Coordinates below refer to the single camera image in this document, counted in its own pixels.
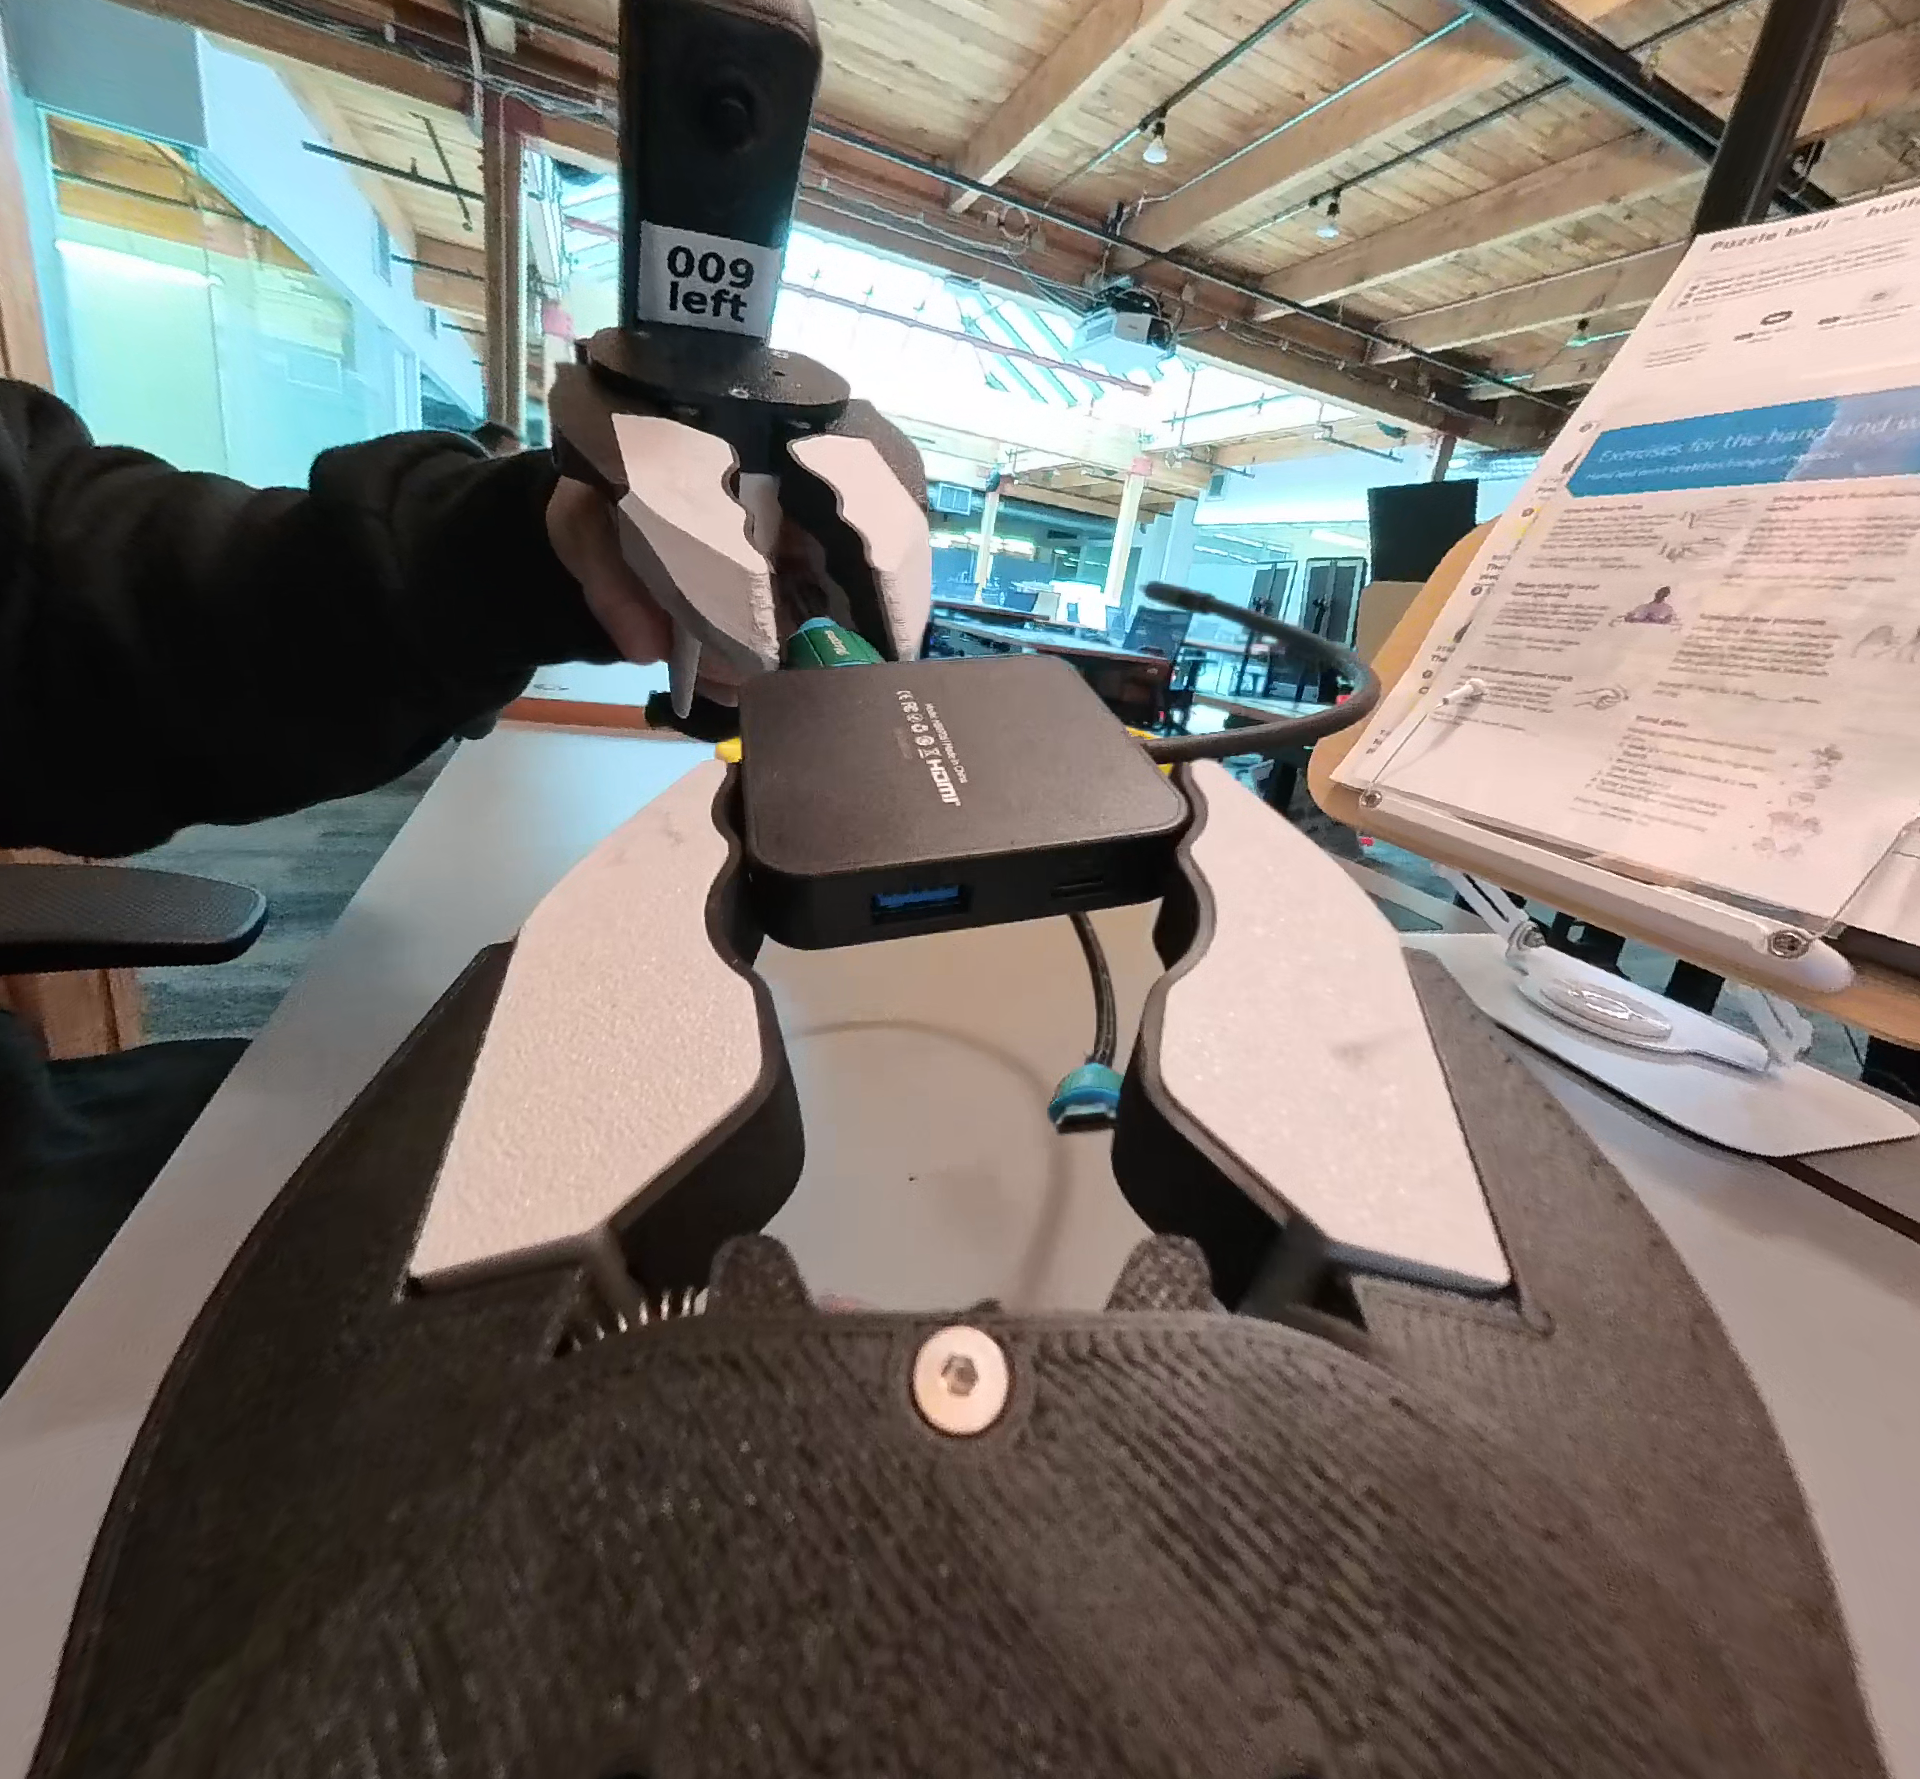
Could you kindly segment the ceiling projector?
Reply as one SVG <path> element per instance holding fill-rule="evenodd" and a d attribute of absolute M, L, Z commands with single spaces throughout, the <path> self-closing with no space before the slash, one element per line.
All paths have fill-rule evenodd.
<path fill-rule="evenodd" d="M 1139 285 L 1110 285 L 1077 321 L 1070 359 L 1109 376 L 1175 362 L 1177 335 L 1164 302 Z"/>

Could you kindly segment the large paned window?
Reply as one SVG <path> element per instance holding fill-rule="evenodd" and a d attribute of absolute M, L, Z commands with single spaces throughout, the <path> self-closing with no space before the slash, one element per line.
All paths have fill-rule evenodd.
<path fill-rule="evenodd" d="M 1131 462 L 1196 412 L 1194 366 L 1084 359 L 1074 328 L 1049 302 L 810 231 L 791 238 L 775 317 L 776 346 L 835 367 L 910 433 Z"/>

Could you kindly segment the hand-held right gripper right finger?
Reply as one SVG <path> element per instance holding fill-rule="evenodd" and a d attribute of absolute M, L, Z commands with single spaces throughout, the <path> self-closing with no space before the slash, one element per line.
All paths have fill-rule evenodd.
<path fill-rule="evenodd" d="M 1188 1240 L 1221 1307 L 1347 1307 L 1356 1275 L 1509 1296 L 1515 1271 L 1402 942 L 1217 763 L 1155 919 L 1117 1186 Z"/>

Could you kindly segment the black office chair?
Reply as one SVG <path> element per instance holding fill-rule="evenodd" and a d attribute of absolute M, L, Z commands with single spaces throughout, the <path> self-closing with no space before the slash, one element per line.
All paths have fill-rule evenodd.
<path fill-rule="evenodd" d="M 79 862 L 3 863 L 3 981 L 224 966 L 267 902 L 247 885 Z M 3 1384 L 12 1384 L 245 1055 L 243 1038 L 57 1055 L 3 1005 Z"/>

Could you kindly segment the black USB hub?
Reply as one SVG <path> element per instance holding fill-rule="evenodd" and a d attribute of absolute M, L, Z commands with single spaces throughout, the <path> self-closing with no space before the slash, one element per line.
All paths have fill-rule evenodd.
<path fill-rule="evenodd" d="M 1155 902 L 1191 823 L 1056 658 L 759 678 L 736 806 L 757 923 L 805 952 Z"/>

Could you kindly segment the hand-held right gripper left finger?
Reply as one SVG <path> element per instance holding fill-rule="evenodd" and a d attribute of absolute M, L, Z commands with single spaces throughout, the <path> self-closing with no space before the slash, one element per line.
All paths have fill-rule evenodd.
<path fill-rule="evenodd" d="M 690 770 L 530 914 L 412 1283 L 580 1267 L 597 1286 L 707 1286 L 796 1193 L 805 1116 L 732 809 L 732 767 Z"/>

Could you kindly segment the person's left forearm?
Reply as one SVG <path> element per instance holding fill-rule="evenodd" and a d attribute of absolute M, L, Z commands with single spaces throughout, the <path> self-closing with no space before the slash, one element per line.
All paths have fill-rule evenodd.
<path fill-rule="evenodd" d="M 247 487 L 3 383 L 3 848 L 115 862 L 396 782 L 616 646 L 542 452 L 406 433 Z"/>

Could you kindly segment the person's left hand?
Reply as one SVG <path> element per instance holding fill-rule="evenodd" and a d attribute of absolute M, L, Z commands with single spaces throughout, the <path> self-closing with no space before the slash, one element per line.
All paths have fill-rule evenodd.
<path fill-rule="evenodd" d="M 619 504 L 606 494 L 573 476 L 556 480 L 547 508 L 555 554 L 620 660 L 665 662 L 675 653 L 675 621 L 629 565 L 620 525 Z"/>

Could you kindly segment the instruction sheet on wooden stand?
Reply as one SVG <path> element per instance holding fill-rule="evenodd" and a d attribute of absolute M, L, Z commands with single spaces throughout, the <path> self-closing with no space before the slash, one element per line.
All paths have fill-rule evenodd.
<path fill-rule="evenodd" d="M 1422 611 L 1330 785 L 1475 1005 L 1751 1158 L 1914 1140 L 1799 999 L 1917 974 L 1917 191 L 1694 239 Z"/>

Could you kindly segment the printed instruction sheets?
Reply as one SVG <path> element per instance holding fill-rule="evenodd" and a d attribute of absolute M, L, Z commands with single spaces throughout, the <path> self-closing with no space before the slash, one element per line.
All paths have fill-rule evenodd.
<path fill-rule="evenodd" d="M 1917 191 L 1693 243 L 1333 782 L 1809 997 L 1917 831 Z"/>

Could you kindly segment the background office desks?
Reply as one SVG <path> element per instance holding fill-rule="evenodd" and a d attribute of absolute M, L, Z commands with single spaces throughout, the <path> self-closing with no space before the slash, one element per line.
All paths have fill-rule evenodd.
<path fill-rule="evenodd" d="M 1127 727 L 1188 735 L 1194 711 L 1231 732 L 1338 707 L 1352 675 L 1299 629 L 1281 635 L 1245 608 L 1149 587 L 1143 605 L 1098 608 L 1088 587 L 1024 590 L 1011 601 L 939 600 L 928 658 L 1059 658 Z"/>

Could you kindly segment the grey desk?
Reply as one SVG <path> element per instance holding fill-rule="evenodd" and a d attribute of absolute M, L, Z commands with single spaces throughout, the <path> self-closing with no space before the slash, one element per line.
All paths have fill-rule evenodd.
<path fill-rule="evenodd" d="M 181 1336 L 313 1145 L 469 960 L 698 763 L 510 725 L 455 753 L 3 1395 L 3 1773 L 33 1766 L 94 1537 Z M 764 963 L 805 1098 L 776 1223 L 832 1301 L 1098 1307 L 1141 1226 L 1106 1141 L 1043 1116 L 1085 1054 L 1063 926 Z M 1683 1140 L 1515 1048 L 1689 1264 L 1799 1467 L 1895 1777 L 1917 1773 L 1917 1210 L 1895 1145 L 1811 1176 Z"/>

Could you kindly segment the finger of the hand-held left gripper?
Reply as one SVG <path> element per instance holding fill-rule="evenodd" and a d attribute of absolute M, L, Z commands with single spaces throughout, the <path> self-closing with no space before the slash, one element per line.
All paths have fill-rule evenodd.
<path fill-rule="evenodd" d="M 686 718 L 704 662 L 718 662 L 730 679 L 779 667 L 775 565 L 732 487 L 737 459 L 723 438 L 658 415 L 616 415 L 612 434 L 626 480 L 620 550 L 668 614 L 668 690 Z"/>
<path fill-rule="evenodd" d="M 783 444 L 779 547 L 771 557 L 783 646 L 832 621 L 886 662 L 921 658 L 933 617 L 933 547 L 924 504 L 857 434 Z"/>

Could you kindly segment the black metal post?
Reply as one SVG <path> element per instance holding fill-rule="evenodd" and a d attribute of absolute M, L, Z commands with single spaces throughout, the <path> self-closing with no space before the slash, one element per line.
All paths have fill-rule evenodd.
<path fill-rule="evenodd" d="M 1793 175 L 1793 150 L 1843 4 L 1768 4 L 1736 107 L 1693 216 L 1694 239 L 1764 224 L 1775 210 L 1807 216 L 1834 207 L 1818 185 Z"/>

